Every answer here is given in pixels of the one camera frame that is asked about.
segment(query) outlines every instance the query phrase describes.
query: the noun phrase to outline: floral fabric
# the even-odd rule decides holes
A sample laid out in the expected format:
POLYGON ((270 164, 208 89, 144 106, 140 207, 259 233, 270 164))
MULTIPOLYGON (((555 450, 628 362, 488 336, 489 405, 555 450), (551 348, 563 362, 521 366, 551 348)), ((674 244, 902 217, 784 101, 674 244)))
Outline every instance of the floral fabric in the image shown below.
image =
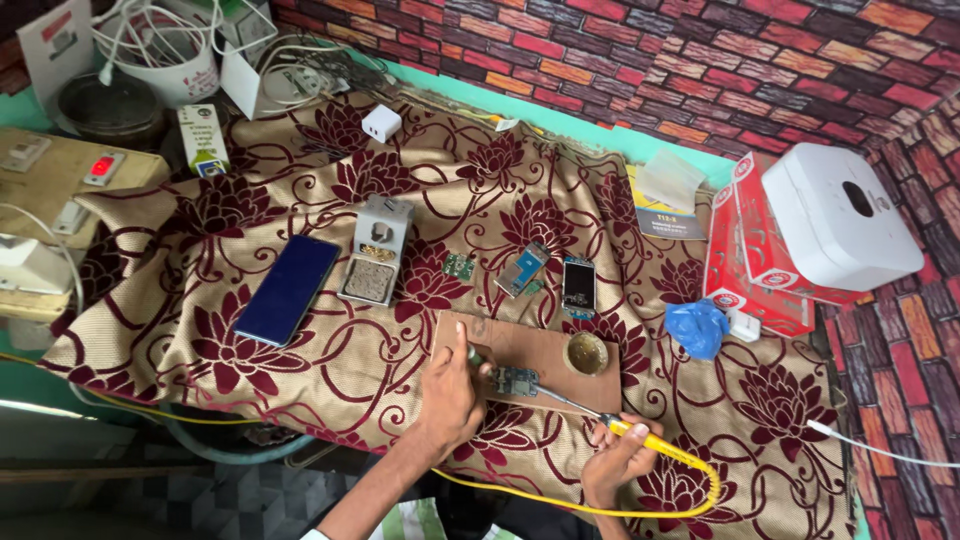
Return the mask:
MULTIPOLYGON (((664 303, 697 298, 706 244, 639 234, 619 155, 588 157, 522 125, 494 133, 409 100, 392 103, 403 125, 379 144, 360 127, 374 105, 351 94, 231 122, 230 174, 83 195, 110 234, 84 263, 92 305, 41 365, 117 396, 239 412, 383 453, 420 411, 438 310, 591 331, 619 343, 623 409, 663 423, 667 440, 723 479, 707 513, 633 519, 634 533, 850 536, 840 445, 804 426, 836 419, 825 363, 803 341, 772 336, 749 346, 731 339, 713 362, 683 353, 663 328, 664 303), (391 308, 335 295, 355 212, 374 193, 416 206, 391 308), (277 349, 231 328, 292 234, 342 251, 301 330, 277 349), (493 279, 531 241, 552 254, 540 274, 546 287, 510 299, 493 279), (475 259, 471 281, 441 271, 450 253, 475 259), (560 308, 567 255, 596 264, 593 320, 560 308)), ((697 211, 706 225, 706 196, 697 211)), ((445 468, 581 503, 592 426, 576 414, 492 404, 445 468)), ((707 491, 705 476, 661 457, 620 502, 684 510, 707 491)))

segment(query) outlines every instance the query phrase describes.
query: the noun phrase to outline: person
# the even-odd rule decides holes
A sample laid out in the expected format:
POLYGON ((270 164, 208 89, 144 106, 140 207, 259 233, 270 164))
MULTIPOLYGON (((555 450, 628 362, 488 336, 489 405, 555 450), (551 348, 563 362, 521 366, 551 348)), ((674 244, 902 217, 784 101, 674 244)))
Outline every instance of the person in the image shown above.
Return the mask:
MULTIPOLYGON (((490 361, 478 368, 469 365, 467 332, 463 323, 457 323, 456 350, 444 347, 423 371, 420 416, 303 540, 370 538, 420 476, 477 432, 487 413, 479 385, 492 369, 490 361)), ((598 451, 580 477, 584 499, 592 508, 616 508, 617 489, 652 471, 657 459, 643 441, 650 430, 662 435, 663 427, 633 414, 621 413, 621 417, 634 423, 622 437, 602 424, 593 430, 591 443, 598 451)), ((622 518, 595 514, 594 519, 603 540, 631 538, 622 518)))

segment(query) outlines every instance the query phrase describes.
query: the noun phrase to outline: blue plastic bag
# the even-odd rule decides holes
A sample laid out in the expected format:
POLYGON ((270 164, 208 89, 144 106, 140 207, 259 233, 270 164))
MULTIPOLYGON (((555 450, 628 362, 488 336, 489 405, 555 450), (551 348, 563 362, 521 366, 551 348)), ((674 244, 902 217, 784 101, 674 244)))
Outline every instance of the blue plastic bag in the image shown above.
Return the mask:
POLYGON ((688 355, 701 360, 713 360, 724 334, 730 333, 727 316, 709 298, 693 304, 667 304, 663 325, 688 355))

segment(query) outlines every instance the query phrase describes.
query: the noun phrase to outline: manual booklet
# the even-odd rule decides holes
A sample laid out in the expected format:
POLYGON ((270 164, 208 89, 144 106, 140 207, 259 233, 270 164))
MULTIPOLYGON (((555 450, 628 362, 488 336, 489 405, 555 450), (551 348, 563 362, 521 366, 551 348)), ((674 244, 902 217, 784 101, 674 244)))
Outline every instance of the manual booklet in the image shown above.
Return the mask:
POLYGON ((669 207, 637 191, 637 174, 644 174, 643 169, 637 169, 636 165, 628 164, 627 175, 630 177, 630 190, 634 195, 636 221, 640 226, 641 234, 671 240, 707 239, 696 215, 669 207))

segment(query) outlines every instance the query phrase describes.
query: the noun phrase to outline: red and white box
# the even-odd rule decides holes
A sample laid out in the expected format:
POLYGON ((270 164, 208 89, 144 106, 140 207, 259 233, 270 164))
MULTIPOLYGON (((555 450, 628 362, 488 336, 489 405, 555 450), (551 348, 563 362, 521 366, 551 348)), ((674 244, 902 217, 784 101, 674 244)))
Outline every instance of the red and white box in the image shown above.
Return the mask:
POLYGON ((868 293, 816 285, 804 278, 787 251, 777 219, 770 210, 761 179, 777 158, 751 152, 733 168, 732 185, 751 283, 782 289, 818 302, 842 306, 868 293))
POLYGON ((720 309, 739 309, 763 322, 763 328, 783 337, 813 331, 813 302, 785 290, 762 287, 747 278, 733 184, 713 198, 707 250, 704 298, 720 309))

